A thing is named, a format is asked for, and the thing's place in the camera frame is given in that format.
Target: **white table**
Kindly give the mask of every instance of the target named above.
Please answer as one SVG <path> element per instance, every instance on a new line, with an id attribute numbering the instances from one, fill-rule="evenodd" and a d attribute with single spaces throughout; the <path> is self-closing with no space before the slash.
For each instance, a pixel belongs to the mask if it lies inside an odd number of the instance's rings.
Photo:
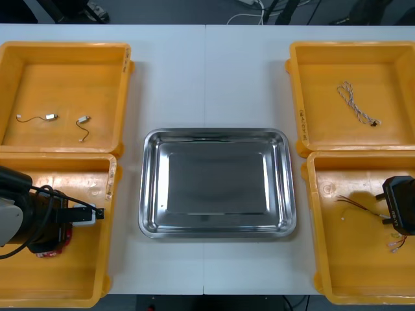
<path id="1" fill-rule="evenodd" d="M 415 40 L 411 27 L 0 25 L 8 40 L 125 41 L 136 71 L 112 234 L 112 294 L 315 294 L 303 159 L 284 62 L 294 41 Z M 138 228 L 146 134 L 167 127 L 272 127 L 289 138 L 297 229 L 281 240 L 154 240 Z"/>

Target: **tray rim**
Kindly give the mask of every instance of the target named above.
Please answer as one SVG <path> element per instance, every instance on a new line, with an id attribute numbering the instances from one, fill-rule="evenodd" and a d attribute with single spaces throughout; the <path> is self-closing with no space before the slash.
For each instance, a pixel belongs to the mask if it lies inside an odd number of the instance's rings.
<path id="1" fill-rule="evenodd" d="M 272 132 L 278 134 L 284 144 L 285 149 L 285 160 L 287 163 L 287 171 L 290 173 L 288 175 L 288 186 L 289 186 L 289 193 L 290 193 L 290 202 L 291 202 L 291 217 L 292 223 L 291 226 L 282 233 L 173 233 L 173 234 L 165 234 L 165 233 L 152 233 L 147 230 L 147 228 L 143 225 L 143 220 L 145 217 L 145 207 L 144 207 L 144 200 L 145 200 L 145 193 L 147 187 L 145 186 L 145 178 L 147 176 L 145 167 L 148 161 L 148 152 L 146 152 L 146 147 L 148 146 L 148 142 L 150 138 L 156 133 L 163 133 L 163 132 L 196 132 L 196 133 L 241 133 L 241 132 L 257 132 L 257 133 L 264 133 L 264 132 Z M 289 150 L 289 141 L 287 136 L 280 130 L 274 128 L 158 128 L 155 130 L 150 131 L 144 141 L 143 145 L 143 162 L 141 165 L 141 186 L 140 186 L 140 199 L 139 199 L 139 213 L 138 213 L 138 224 L 141 232 L 149 238 L 282 238 L 285 236 L 290 235 L 296 228 L 297 224 L 297 217 L 296 217 L 296 204 L 295 204 L 295 191 L 293 185 L 293 177 L 292 177 L 292 165 L 291 165 L 291 155 Z"/>

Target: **wire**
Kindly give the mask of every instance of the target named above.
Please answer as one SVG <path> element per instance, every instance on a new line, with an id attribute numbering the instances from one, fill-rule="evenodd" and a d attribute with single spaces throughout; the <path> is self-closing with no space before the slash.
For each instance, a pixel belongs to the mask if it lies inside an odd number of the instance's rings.
<path id="1" fill-rule="evenodd" d="M 303 6 L 303 5 L 307 5 L 307 4 L 308 4 L 308 2 L 300 3 L 297 7 Z M 272 17 L 272 16 L 279 16 L 279 14 L 282 12 L 282 10 L 273 11 L 273 12 L 278 12 L 278 13 L 271 14 L 270 17 Z M 259 14 L 245 14 L 245 13 L 237 14 L 237 15 L 234 15 L 231 18 L 229 18 L 229 20 L 228 20 L 228 22 L 226 24 L 229 25 L 229 23 L 231 22 L 231 20 L 233 20 L 234 18 L 239 17 L 239 16 L 261 17 L 262 21 L 264 22 L 264 18 L 263 17 L 265 15 L 262 15 L 262 14 L 261 15 L 259 15 Z"/>
<path id="2" fill-rule="evenodd" d="M 257 0 L 257 3 L 259 4 L 259 6 L 261 7 L 262 11 L 261 11 L 261 19 L 259 20 L 258 25 L 264 25 L 264 13 L 265 13 L 265 7 L 264 4 L 262 3 L 261 0 Z"/>
<path id="3" fill-rule="evenodd" d="M 33 117 L 33 118 L 30 118 L 29 120 L 26 120 L 26 121 L 21 121 L 21 120 L 19 120 L 19 117 L 18 117 L 18 116 L 16 116 L 16 120 L 17 120 L 18 122 L 20 122 L 20 123 L 26 123 L 26 122 L 29 122 L 29 121 L 31 121 L 31 120 L 33 120 L 33 119 L 41 119 L 41 120 L 43 120 L 43 121 L 47 121 L 46 119 L 44 119 L 44 118 L 42 118 L 42 117 Z"/>
<path id="4" fill-rule="evenodd" d="M 301 300 L 300 301 L 298 301 L 294 306 L 292 306 L 292 308 L 293 309 L 295 309 L 296 307 L 298 307 L 299 305 L 301 305 L 303 302 L 304 302 L 304 300 L 305 300 L 305 298 L 307 297 L 307 295 L 304 295 L 302 298 L 301 298 Z"/>
<path id="5" fill-rule="evenodd" d="M 292 308 L 292 305 L 290 304 L 290 301 L 283 295 L 283 298 L 285 300 L 285 302 L 288 304 L 288 307 L 290 308 L 290 311 L 294 311 L 294 309 Z"/>
<path id="6" fill-rule="evenodd" d="M 307 304 L 305 305 L 305 310 L 304 311 L 307 311 L 309 309 L 309 302 L 310 302 L 310 295 L 307 298 Z"/>
<path id="7" fill-rule="evenodd" d="M 84 140 L 85 140 L 85 138 L 87 138 L 88 137 L 88 135 L 89 135 L 89 131 L 86 129 L 86 128 L 83 128 L 83 127 L 81 127 L 81 125 L 79 125 L 79 121 L 76 121 L 75 122 L 75 124 L 81 129 L 81 130 L 84 130 L 84 131 L 86 131 L 86 135 L 84 136 L 84 138 L 82 138 L 82 139 L 80 139 L 79 140 L 79 142 L 80 143 L 83 143 L 84 142 Z"/>
<path id="8" fill-rule="evenodd" d="M 238 3 L 242 4 L 243 6 L 245 6 L 247 9 L 249 10 L 256 10 L 256 11 L 261 11 L 262 8 L 254 8 L 250 5 L 244 5 L 242 2 L 240 2 L 239 0 Z M 300 4 L 298 6 L 303 6 L 303 5 L 312 5 L 314 0 L 305 0 L 304 2 L 300 2 Z M 273 9 L 273 12 L 278 12 L 278 11 L 282 11 L 284 9 L 284 6 L 287 4 L 287 1 L 285 1 L 284 3 L 279 2 L 276 7 Z"/>
<path id="9" fill-rule="evenodd" d="M 30 243 L 32 243 L 40 235 L 40 233 L 45 229 L 47 221 L 49 220 L 49 217 L 51 216 L 51 212 L 52 212 L 52 209 L 53 209 L 54 196 L 56 196 L 56 193 L 54 192 L 54 190 L 52 189 L 51 186 L 44 185 L 44 186 L 38 188 L 39 191 L 36 192 L 36 195 L 39 195 L 39 192 L 45 192 L 45 190 L 43 188 L 48 188 L 51 191 L 50 192 L 51 198 L 49 200 L 49 204 L 47 206 L 45 216 L 43 217 L 43 220 L 42 220 L 40 226 L 37 228 L 37 230 L 34 232 L 34 234 L 30 238 L 28 238 L 26 240 L 26 242 L 24 242 L 18 248 L 16 248 L 15 250 L 11 251 L 10 253 L 8 253 L 6 255 L 0 255 L 0 260 L 10 258 L 11 256 L 14 256 L 15 254 L 22 251 L 26 246 L 28 246 Z"/>
<path id="10" fill-rule="evenodd" d="M 337 197 L 338 197 L 338 199 L 336 200 L 337 202 L 346 202 L 346 203 L 352 204 L 352 205 L 354 205 L 354 206 L 356 206 L 356 207 L 358 207 L 358 208 L 360 208 L 360 209 L 362 209 L 366 212 L 369 212 L 370 214 L 372 214 L 374 216 L 378 216 L 380 218 L 384 218 L 384 219 L 389 219 L 390 218 L 386 215 L 375 213 L 375 212 L 369 210 L 368 208 L 366 208 L 365 206 L 361 205 L 360 203 L 357 203 L 356 201 L 353 201 L 352 199 L 349 199 L 345 196 L 337 196 Z M 342 220 L 344 220 L 344 217 L 343 217 L 344 212 L 346 212 L 346 210 L 344 210 L 343 213 L 342 213 Z"/>
<path id="11" fill-rule="evenodd" d="M 363 111 L 357 107 L 355 99 L 353 98 L 353 86 L 350 82 L 343 81 L 343 84 L 337 87 L 337 92 L 344 99 L 346 104 L 354 110 L 356 113 L 356 118 L 363 124 L 370 124 L 370 126 L 377 126 L 382 124 L 382 121 L 373 119 L 365 114 Z"/>
<path id="12" fill-rule="evenodd" d="M 47 187 L 50 188 L 51 191 L 44 190 L 43 189 L 44 186 L 42 186 L 40 188 L 35 187 L 35 186 L 30 186 L 31 189 L 36 190 L 38 192 L 44 192 L 44 193 L 49 194 L 50 196 L 56 196 L 56 197 L 61 198 L 61 199 L 65 199 L 65 200 L 68 200 L 68 201 L 72 201 L 72 202 L 75 202 L 75 203 L 82 204 L 83 206 L 89 207 L 91 210 L 95 211 L 98 215 L 102 215 L 102 210 L 92 206 L 91 204 L 88 204 L 88 203 L 83 202 L 81 200 L 72 198 L 70 196 L 66 196 L 65 194 L 62 194 L 62 193 L 55 193 L 55 192 L 53 192 L 54 190 L 51 186 L 47 185 Z"/>
<path id="13" fill-rule="evenodd" d="M 273 0 L 273 2 L 271 3 L 270 7 L 265 12 L 264 17 L 263 17 L 263 21 L 265 22 L 265 24 L 268 23 L 268 20 L 270 19 L 270 15 L 271 15 L 272 11 L 275 9 L 275 7 L 278 4 L 278 2 L 279 2 L 279 0 Z"/>
<path id="14" fill-rule="evenodd" d="M 396 253 L 396 252 L 399 250 L 399 248 L 401 248 L 401 247 L 405 244 L 405 241 L 407 240 L 407 238 L 408 238 L 408 236 L 407 236 L 407 235 L 405 235 L 405 236 L 403 237 L 403 240 L 396 242 L 396 243 L 402 242 L 402 244 L 401 244 L 401 245 L 399 245 L 397 248 L 391 249 L 390 251 L 391 251 L 392 253 Z"/>
<path id="15" fill-rule="evenodd" d="M 311 20 L 313 19 L 314 14 L 316 14 L 316 11 L 317 11 L 318 7 L 320 6 L 321 2 L 322 2 L 322 0 L 318 0 L 317 5 L 316 5 L 316 7 L 314 8 L 313 13 L 311 14 L 311 17 L 310 17 L 309 21 L 307 22 L 307 25 L 310 25 L 310 22 L 311 22 Z"/>

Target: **yellow plastic bin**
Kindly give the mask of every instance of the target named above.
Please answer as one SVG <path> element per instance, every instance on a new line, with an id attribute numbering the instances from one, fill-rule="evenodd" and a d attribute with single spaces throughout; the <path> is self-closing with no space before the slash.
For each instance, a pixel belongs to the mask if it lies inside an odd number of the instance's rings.
<path id="1" fill-rule="evenodd" d="M 110 289 L 107 276 L 113 203 L 121 169 L 110 154 L 0 153 L 0 165 L 105 209 L 105 219 L 74 227 L 62 254 L 37 258 L 24 249 L 0 260 L 0 307 L 89 308 Z M 16 245 L 6 245 L 8 253 Z"/>
<path id="2" fill-rule="evenodd" d="M 413 42 L 296 42 L 290 73 L 297 151 L 415 150 Z M 337 93 L 353 86 L 356 105 L 382 124 L 369 126 Z"/>
<path id="3" fill-rule="evenodd" d="M 134 63 L 125 43 L 8 42 L 0 48 L 0 152 L 101 152 L 119 157 Z M 43 121 L 57 114 L 55 121 Z M 82 127 L 76 121 L 89 116 Z"/>
<path id="4" fill-rule="evenodd" d="M 400 238 L 381 218 L 339 202 L 346 196 L 389 215 L 385 179 L 415 176 L 415 151 L 313 152 L 302 167 L 309 195 L 316 289 L 336 304 L 415 304 L 415 238 Z"/>

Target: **stainless steel tray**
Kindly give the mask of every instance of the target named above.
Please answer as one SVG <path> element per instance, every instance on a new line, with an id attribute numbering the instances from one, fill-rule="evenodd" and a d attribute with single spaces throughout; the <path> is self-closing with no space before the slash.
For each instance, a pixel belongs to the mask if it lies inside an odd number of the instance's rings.
<path id="1" fill-rule="evenodd" d="M 289 235 L 296 209 L 286 136 L 251 128 L 150 132 L 138 221 L 150 238 Z"/>

